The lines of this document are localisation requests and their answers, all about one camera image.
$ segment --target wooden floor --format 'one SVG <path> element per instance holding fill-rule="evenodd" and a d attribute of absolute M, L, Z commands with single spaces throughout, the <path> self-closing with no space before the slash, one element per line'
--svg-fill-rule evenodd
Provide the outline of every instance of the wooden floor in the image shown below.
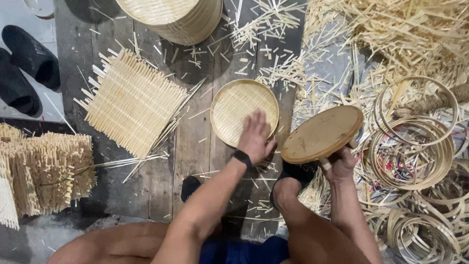
<path fill-rule="evenodd" d="M 106 135 L 90 127 L 84 121 L 86 111 L 73 102 L 74 97 L 83 98 L 80 90 L 86 88 L 86 83 L 79 70 L 82 71 L 85 78 L 88 78 L 88 76 L 94 77 L 91 66 L 101 64 L 98 53 L 106 53 L 108 48 L 116 52 L 120 50 L 120 46 L 114 39 L 126 48 L 132 48 L 132 44 L 128 39 L 133 40 L 133 32 L 135 32 L 137 42 L 143 50 L 141 55 L 151 62 L 157 63 L 164 73 L 174 72 L 175 82 L 182 87 L 192 88 L 201 79 L 207 77 L 203 86 L 188 102 L 190 111 L 187 116 L 192 116 L 209 108 L 216 92 L 227 82 L 240 78 L 255 79 L 261 67 L 270 67 L 274 64 L 273 59 L 268 60 L 264 56 L 265 52 L 257 51 L 255 56 L 250 56 L 248 53 L 236 54 L 244 50 L 234 51 L 230 46 L 229 38 L 227 38 L 219 42 L 220 47 L 215 52 L 215 56 L 211 56 L 207 52 L 201 57 L 202 63 L 201 69 L 199 69 L 188 62 L 191 59 L 190 52 L 184 52 L 183 50 L 189 47 L 172 44 L 161 39 L 147 26 L 135 22 L 130 16 L 111 21 L 98 12 L 88 9 L 88 6 L 95 6 L 93 2 L 55 0 L 55 19 L 65 113 L 72 125 L 76 127 L 77 132 L 93 137 L 95 163 L 131 157 L 125 149 L 119 148 Z M 100 10 L 110 17 L 126 16 L 115 1 L 95 0 L 95 2 L 99 5 Z M 290 0 L 285 5 L 289 5 L 290 2 L 302 4 L 305 3 L 305 0 Z M 255 18 L 255 14 L 249 10 L 255 5 L 256 3 L 250 0 L 243 2 L 242 8 L 244 11 L 240 16 L 240 27 Z M 224 2 L 224 13 L 232 19 L 235 18 L 235 7 L 231 1 Z M 304 14 L 294 15 L 301 17 L 301 25 L 303 25 Z M 204 42 L 197 44 L 196 48 L 200 48 L 201 51 L 208 51 L 208 44 L 229 34 L 232 27 L 225 31 L 221 28 L 224 24 L 226 24 L 226 21 L 222 19 L 218 28 L 212 34 L 213 38 L 209 37 Z M 100 35 L 91 32 L 90 29 L 99 32 Z M 287 44 L 281 43 L 279 39 L 268 38 L 260 41 L 256 47 L 265 47 L 267 44 L 269 47 L 278 47 L 280 51 L 287 48 L 292 50 L 295 55 L 299 55 L 303 26 L 298 29 L 287 29 L 286 32 L 287 37 L 285 40 Z M 166 53 L 166 61 L 153 45 L 156 45 L 163 55 Z M 179 48 L 179 52 L 174 63 L 171 63 L 176 48 Z M 225 56 L 231 62 L 227 62 L 220 56 L 220 52 L 224 53 L 227 49 L 229 50 Z M 241 58 L 248 58 L 248 60 L 255 62 L 255 69 L 249 70 L 248 76 L 234 74 L 246 64 L 245 62 L 239 62 Z M 214 88 L 201 98 L 201 95 L 212 86 Z M 282 146 L 288 136 L 291 124 L 295 92 L 292 89 L 288 93 L 285 92 L 282 84 L 273 87 L 272 91 L 277 99 L 280 98 L 280 93 L 282 93 L 279 101 L 280 120 L 278 125 L 278 128 L 284 126 L 284 129 L 278 133 L 279 146 Z M 181 121 L 176 131 L 168 136 L 161 149 L 170 154 L 169 159 L 156 159 L 147 162 L 139 170 L 138 175 L 125 184 L 122 181 L 132 170 L 131 166 L 99 170 L 98 186 L 92 191 L 93 197 L 80 201 L 78 208 L 82 208 L 84 211 L 90 210 L 149 218 L 155 221 L 171 221 L 183 207 L 180 198 L 183 179 L 188 175 L 201 173 L 202 171 L 221 170 L 234 151 L 213 132 L 208 111 L 190 120 L 184 117 Z M 203 138 L 207 138 L 207 140 L 199 143 Z M 279 154 L 273 157 L 272 162 L 276 163 L 278 172 L 273 173 L 272 170 L 268 170 L 264 174 L 265 178 L 276 179 L 281 172 Z M 244 178 L 257 179 L 259 174 L 255 170 L 249 171 Z M 246 209 L 257 206 L 259 200 L 269 200 L 270 191 L 267 186 L 260 180 L 257 180 L 256 183 L 258 188 L 254 186 L 251 180 L 241 181 L 231 198 L 232 203 L 228 205 L 227 216 L 255 217 L 260 215 L 259 218 L 268 219 L 279 216 L 276 210 L 272 210 L 267 214 L 256 210 L 246 212 Z M 268 181 L 268 184 L 271 188 L 274 181 Z M 275 221 L 233 217 L 224 218 L 223 224 L 228 233 L 233 235 L 242 234 L 243 238 L 253 240 L 267 238 L 264 228 L 266 233 L 270 235 L 273 235 L 277 229 L 277 222 Z"/>

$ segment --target leg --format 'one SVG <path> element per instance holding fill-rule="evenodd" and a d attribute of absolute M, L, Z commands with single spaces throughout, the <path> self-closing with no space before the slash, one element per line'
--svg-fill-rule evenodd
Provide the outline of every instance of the leg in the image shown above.
<path fill-rule="evenodd" d="M 149 264 L 168 226 L 145 222 L 91 231 L 61 247 L 47 264 Z"/>
<path fill-rule="evenodd" d="M 369 263 L 360 249 L 337 227 L 298 201 L 300 182 L 279 180 L 273 190 L 277 208 L 290 236 L 288 251 L 294 263 Z"/>

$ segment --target right hand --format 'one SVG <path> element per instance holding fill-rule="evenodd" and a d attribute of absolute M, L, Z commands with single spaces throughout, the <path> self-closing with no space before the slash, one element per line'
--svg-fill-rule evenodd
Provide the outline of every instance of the right hand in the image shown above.
<path fill-rule="evenodd" d="M 350 148 L 346 146 L 341 147 L 333 153 L 328 160 L 331 167 L 325 170 L 321 166 L 321 169 L 329 183 L 353 180 L 353 169 L 355 168 L 357 159 L 350 153 Z"/>
<path fill-rule="evenodd" d="M 237 148 L 249 156 L 252 164 L 267 157 L 277 144 L 275 137 L 266 141 L 270 129 L 270 124 L 265 121 L 264 111 L 256 110 L 252 116 L 248 116 L 244 120 Z"/>

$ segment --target black shoe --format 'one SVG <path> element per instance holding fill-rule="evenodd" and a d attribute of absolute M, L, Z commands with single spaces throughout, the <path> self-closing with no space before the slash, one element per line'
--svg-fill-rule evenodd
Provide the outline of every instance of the black shoe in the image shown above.
<path fill-rule="evenodd" d="M 187 199 L 201 186 L 200 181 L 194 177 L 189 176 L 182 181 L 181 200 L 186 202 Z"/>
<path fill-rule="evenodd" d="M 1 36 L 11 50 L 11 63 L 45 87 L 60 87 L 59 61 L 46 47 L 18 26 L 8 25 Z"/>
<path fill-rule="evenodd" d="M 283 161 L 282 173 L 273 184 L 272 191 L 270 192 L 270 203 L 272 204 L 272 206 L 278 210 L 273 200 L 273 188 L 275 187 L 275 184 L 279 180 L 283 178 L 288 178 L 288 177 L 294 178 L 300 182 L 301 190 L 303 190 L 304 188 L 308 187 L 309 183 L 314 179 L 317 171 L 318 171 L 318 166 L 314 164 L 313 162 L 296 165 L 296 164 L 290 164 L 290 163 L 287 163 L 286 161 Z"/>
<path fill-rule="evenodd" d="M 10 59 L 10 53 L 0 48 L 0 98 L 21 113 L 34 116 L 41 108 L 39 96 Z"/>

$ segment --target black smartwatch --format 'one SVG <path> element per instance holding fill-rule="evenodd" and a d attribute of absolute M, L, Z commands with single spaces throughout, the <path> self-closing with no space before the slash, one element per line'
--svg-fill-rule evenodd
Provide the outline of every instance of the black smartwatch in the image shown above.
<path fill-rule="evenodd" d="M 236 151 L 231 156 L 239 160 L 240 162 L 246 164 L 247 170 L 252 167 L 251 159 L 249 158 L 249 156 L 246 153 L 240 151 L 239 149 L 236 149 Z"/>

